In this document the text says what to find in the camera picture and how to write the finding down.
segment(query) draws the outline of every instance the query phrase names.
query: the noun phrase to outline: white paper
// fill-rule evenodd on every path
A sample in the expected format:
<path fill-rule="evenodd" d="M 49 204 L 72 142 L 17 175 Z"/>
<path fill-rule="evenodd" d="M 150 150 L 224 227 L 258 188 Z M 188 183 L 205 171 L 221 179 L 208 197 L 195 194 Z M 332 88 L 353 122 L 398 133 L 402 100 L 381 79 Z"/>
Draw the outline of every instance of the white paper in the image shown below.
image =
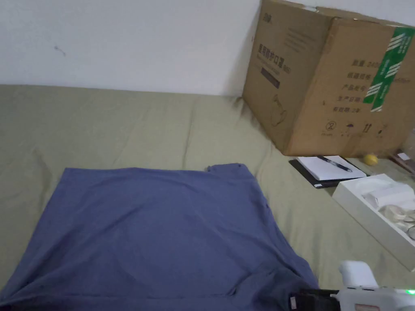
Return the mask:
<path fill-rule="evenodd" d="M 406 160 L 410 160 L 411 158 L 408 157 L 408 155 L 404 152 L 402 153 L 398 153 L 398 157 L 400 157 L 402 160 L 406 161 Z"/>
<path fill-rule="evenodd" d="M 352 171 L 347 172 L 317 157 L 298 157 L 297 160 L 317 180 L 335 180 L 366 177 L 366 174 L 364 172 L 362 172 L 357 167 L 353 166 L 352 164 L 350 164 L 338 155 L 331 155 L 326 158 L 334 162 L 337 162 L 351 169 Z"/>

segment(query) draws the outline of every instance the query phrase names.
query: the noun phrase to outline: white label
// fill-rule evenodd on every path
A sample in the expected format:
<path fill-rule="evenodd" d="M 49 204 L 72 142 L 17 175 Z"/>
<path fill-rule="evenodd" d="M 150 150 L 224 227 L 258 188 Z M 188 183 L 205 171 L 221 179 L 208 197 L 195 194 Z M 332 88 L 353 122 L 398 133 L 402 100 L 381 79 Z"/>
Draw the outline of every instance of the white label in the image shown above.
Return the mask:
<path fill-rule="evenodd" d="M 354 309 L 356 311 L 380 311 L 379 307 L 369 306 L 369 305 L 366 305 L 366 304 L 355 304 Z"/>
<path fill-rule="evenodd" d="M 398 157 L 400 157 L 402 160 L 406 161 L 406 160 L 410 160 L 411 158 L 407 156 L 406 153 L 398 153 Z"/>
<path fill-rule="evenodd" d="M 295 297 L 291 297 L 290 301 L 291 301 L 291 310 L 295 310 L 297 308 L 297 302 L 295 301 Z"/>

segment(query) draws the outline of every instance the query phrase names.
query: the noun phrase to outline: wrinkled fabric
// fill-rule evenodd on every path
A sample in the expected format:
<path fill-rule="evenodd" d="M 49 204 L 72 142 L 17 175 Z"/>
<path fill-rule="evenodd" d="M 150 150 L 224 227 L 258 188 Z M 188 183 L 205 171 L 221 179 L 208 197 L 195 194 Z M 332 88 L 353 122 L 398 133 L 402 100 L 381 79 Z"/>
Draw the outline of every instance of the wrinkled fabric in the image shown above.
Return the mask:
<path fill-rule="evenodd" d="M 0 306 L 288 310 L 318 288 L 246 166 L 66 169 Z"/>

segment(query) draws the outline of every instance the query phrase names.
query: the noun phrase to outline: pen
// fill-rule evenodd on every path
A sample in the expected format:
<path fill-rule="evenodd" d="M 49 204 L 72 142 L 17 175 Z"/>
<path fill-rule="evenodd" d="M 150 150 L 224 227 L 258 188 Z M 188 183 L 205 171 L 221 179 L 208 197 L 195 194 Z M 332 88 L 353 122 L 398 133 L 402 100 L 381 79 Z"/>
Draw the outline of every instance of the pen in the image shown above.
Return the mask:
<path fill-rule="evenodd" d="M 345 167 L 345 166 L 343 166 L 343 165 L 341 165 L 341 164 L 339 164 L 337 162 L 331 161 L 331 160 L 329 160 L 329 159 L 327 159 L 325 157 L 322 157 L 320 155 L 318 155 L 317 158 L 319 158 L 319 159 L 321 159 L 323 161 L 326 161 L 327 163 L 330 163 L 331 165 L 337 166 L 338 168 L 341 168 L 342 170 L 346 170 L 348 172 L 351 172 L 352 171 L 351 169 L 349 169 L 349 168 L 347 168 L 347 167 Z"/>

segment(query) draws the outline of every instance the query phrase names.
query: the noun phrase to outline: white plastic object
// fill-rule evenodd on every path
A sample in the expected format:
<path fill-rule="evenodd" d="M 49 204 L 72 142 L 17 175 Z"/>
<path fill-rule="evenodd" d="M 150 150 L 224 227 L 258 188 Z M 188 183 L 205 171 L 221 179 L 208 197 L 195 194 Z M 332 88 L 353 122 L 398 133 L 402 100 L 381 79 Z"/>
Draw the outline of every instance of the white plastic object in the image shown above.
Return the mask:
<path fill-rule="evenodd" d="M 364 198 L 379 209 L 385 205 L 397 204 L 399 202 L 415 200 L 413 189 L 406 184 L 396 184 L 390 188 L 372 191 Z"/>
<path fill-rule="evenodd" d="M 364 195 L 394 184 L 385 174 L 340 182 L 333 194 L 339 203 L 362 227 L 388 249 L 410 271 L 415 271 L 415 241 L 400 230 L 369 202 Z"/>
<path fill-rule="evenodd" d="M 346 287 L 379 287 L 369 265 L 363 261 L 343 261 L 339 270 Z"/>

